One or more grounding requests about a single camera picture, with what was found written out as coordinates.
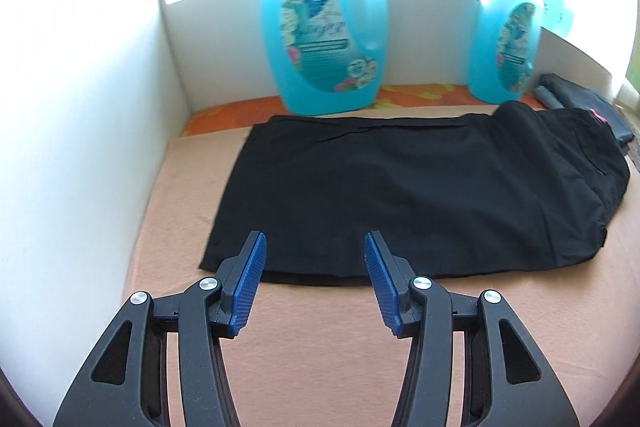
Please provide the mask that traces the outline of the black pants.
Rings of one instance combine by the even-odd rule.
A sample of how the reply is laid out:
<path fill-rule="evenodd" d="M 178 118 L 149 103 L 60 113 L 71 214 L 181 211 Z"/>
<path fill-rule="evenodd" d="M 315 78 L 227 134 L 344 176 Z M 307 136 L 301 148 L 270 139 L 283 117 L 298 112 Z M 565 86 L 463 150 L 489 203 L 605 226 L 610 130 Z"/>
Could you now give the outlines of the black pants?
<path fill-rule="evenodd" d="M 253 231 L 272 283 L 366 283 L 372 231 L 435 279 L 566 268 L 604 245 L 629 179 L 610 126 L 581 108 L 277 116 L 247 135 L 201 268 L 216 271 Z"/>

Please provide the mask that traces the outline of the peach blanket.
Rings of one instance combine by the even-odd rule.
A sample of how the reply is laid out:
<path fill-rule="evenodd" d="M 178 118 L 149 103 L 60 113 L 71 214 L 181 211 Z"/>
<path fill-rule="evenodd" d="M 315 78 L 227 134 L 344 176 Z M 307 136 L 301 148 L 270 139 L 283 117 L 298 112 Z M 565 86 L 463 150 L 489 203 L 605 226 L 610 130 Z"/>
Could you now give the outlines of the peach blanket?
<path fill-rule="evenodd" d="M 200 261 L 244 128 L 172 140 L 130 263 L 127 293 L 162 297 L 202 275 Z M 499 291 L 558 375 L 582 425 L 615 399 L 639 354 L 639 179 L 592 260 L 561 270 L 446 282 Z M 410 343 L 384 325 L 370 287 L 262 284 L 240 335 L 222 345 L 245 426 L 386 426 Z"/>

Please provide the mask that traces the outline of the orange floral bed sheet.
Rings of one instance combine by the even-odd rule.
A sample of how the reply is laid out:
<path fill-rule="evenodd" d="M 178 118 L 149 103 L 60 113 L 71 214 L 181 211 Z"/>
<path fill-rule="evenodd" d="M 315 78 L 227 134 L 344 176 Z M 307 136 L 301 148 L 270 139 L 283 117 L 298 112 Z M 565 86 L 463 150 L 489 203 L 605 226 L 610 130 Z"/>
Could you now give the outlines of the orange floral bed sheet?
<path fill-rule="evenodd" d="M 368 109 L 401 107 L 481 106 L 465 86 L 454 84 L 383 84 Z M 194 113 L 184 126 L 181 138 L 263 124 L 273 116 L 290 115 L 278 96 L 252 98 L 212 106 Z"/>

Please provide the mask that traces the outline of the light grey folded garment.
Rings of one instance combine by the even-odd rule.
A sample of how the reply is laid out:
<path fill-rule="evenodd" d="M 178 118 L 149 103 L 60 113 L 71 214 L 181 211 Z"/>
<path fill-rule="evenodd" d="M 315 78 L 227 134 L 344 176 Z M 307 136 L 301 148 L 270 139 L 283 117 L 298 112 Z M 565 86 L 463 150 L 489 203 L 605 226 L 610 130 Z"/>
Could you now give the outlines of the light grey folded garment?
<path fill-rule="evenodd" d="M 536 86 L 532 90 L 532 95 L 546 109 L 563 108 L 563 104 L 544 86 Z"/>

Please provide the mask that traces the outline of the dark grey folded garment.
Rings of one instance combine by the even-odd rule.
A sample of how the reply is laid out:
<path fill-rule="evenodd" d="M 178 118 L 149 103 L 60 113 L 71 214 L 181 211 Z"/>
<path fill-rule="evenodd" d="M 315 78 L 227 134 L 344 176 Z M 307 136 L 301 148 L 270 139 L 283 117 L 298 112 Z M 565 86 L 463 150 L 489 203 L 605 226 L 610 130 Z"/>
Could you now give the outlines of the dark grey folded garment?
<path fill-rule="evenodd" d="M 629 144 L 634 139 L 634 132 L 623 120 L 623 117 L 616 112 L 613 105 L 606 101 L 599 92 L 582 87 L 580 84 L 555 74 L 541 75 L 536 86 L 544 86 L 551 91 L 555 98 L 563 104 L 563 108 L 589 110 L 600 121 L 605 121 L 611 127 L 620 149 L 624 153 L 628 152 Z"/>

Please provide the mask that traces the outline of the right blue detergent bottle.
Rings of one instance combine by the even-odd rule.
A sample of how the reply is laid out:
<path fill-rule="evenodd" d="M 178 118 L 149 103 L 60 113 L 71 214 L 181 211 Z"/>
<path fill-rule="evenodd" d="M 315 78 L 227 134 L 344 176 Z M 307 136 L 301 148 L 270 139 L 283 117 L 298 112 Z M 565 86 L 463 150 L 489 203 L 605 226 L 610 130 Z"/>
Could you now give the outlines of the right blue detergent bottle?
<path fill-rule="evenodd" d="M 469 64 L 474 98 L 500 105 L 521 98 L 533 74 L 542 0 L 480 0 Z"/>

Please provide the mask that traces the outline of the blue detergent bottle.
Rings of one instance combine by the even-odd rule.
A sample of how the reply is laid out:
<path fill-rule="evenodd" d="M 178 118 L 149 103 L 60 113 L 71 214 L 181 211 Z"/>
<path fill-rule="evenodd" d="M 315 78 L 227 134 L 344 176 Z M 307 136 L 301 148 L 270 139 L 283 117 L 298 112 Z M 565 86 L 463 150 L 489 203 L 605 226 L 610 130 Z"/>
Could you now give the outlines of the blue detergent bottle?
<path fill-rule="evenodd" d="M 533 74 L 542 0 L 480 0 L 469 64 L 474 98 L 500 105 L 521 98 Z"/>
<path fill-rule="evenodd" d="M 260 0 L 262 38 L 286 109 L 302 116 L 371 105 L 386 61 L 387 0 Z"/>

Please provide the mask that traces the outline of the blue bottle on windowsill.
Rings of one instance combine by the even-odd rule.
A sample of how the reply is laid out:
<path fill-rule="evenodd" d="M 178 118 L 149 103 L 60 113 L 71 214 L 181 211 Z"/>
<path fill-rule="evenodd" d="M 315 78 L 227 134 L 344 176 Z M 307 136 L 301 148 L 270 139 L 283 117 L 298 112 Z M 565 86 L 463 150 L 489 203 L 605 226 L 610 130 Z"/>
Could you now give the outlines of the blue bottle on windowsill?
<path fill-rule="evenodd" d="M 542 27 L 553 32 L 558 37 L 566 39 L 573 27 L 574 12 L 565 0 L 542 0 L 544 15 Z"/>

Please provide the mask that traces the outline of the left blue detergent bottle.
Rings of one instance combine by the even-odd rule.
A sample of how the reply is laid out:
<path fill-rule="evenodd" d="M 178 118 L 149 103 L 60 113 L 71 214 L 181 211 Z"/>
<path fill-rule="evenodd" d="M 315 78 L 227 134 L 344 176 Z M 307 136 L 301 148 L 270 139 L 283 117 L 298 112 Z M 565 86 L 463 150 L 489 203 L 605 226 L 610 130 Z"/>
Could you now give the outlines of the left blue detergent bottle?
<path fill-rule="evenodd" d="M 387 0 L 260 0 L 262 38 L 286 109 L 302 116 L 371 105 L 386 61 Z"/>

